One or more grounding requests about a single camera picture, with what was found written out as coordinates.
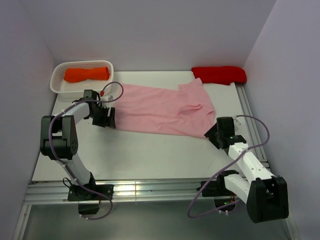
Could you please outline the pink t shirt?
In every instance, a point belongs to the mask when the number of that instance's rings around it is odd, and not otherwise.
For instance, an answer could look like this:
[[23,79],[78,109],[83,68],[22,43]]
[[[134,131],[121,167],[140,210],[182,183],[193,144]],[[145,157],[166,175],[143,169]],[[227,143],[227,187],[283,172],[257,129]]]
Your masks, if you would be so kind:
[[197,78],[176,90],[124,84],[115,102],[115,124],[122,131],[203,138],[214,125],[215,109]]

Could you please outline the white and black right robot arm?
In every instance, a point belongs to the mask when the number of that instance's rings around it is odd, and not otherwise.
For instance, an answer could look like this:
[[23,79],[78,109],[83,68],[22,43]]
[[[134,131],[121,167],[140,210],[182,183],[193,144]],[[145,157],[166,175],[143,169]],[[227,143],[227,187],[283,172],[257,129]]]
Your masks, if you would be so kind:
[[250,219],[262,223],[289,216],[288,186],[281,176],[275,176],[257,159],[242,135],[237,135],[234,118],[218,117],[205,137],[218,149],[224,150],[238,165],[236,170],[218,173],[213,191],[219,196],[235,194],[245,204]]

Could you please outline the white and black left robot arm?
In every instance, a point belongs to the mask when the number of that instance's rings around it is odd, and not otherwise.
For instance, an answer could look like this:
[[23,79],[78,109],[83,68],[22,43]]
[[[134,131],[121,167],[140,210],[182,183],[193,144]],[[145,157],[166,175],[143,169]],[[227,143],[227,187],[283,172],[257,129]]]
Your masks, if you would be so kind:
[[57,115],[47,115],[41,119],[40,152],[59,163],[68,174],[68,200],[94,201],[110,200],[112,190],[100,190],[93,174],[86,169],[79,155],[79,141],[76,124],[92,119],[98,127],[116,128],[115,108],[104,107],[102,95],[94,90],[85,90],[83,97]]

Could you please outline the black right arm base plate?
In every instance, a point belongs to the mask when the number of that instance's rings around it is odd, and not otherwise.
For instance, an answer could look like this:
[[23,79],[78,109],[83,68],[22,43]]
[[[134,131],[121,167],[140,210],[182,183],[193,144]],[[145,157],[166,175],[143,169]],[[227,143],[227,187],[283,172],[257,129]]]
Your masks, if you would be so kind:
[[249,195],[249,184],[244,180],[227,180],[224,185],[219,185],[216,180],[211,181],[202,191],[202,196],[223,197],[231,196],[232,193],[241,199],[247,199]]

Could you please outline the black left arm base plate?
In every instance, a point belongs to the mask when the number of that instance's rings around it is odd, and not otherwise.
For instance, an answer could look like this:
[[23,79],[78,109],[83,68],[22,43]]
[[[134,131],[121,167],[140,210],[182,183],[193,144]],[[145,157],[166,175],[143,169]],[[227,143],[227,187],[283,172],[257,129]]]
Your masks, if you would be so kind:
[[[95,186],[95,192],[103,194],[108,198],[113,198],[114,193],[114,185],[113,184],[98,184]],[[98,201],[98,200],[106,200],[106,198],[101,197],[96,193],[89,192],[84,190],[82,187],[78,185],[72,185],[69,188],[69,193],[67,196],[67,200],[69,202],[84,202],[84,201]]]

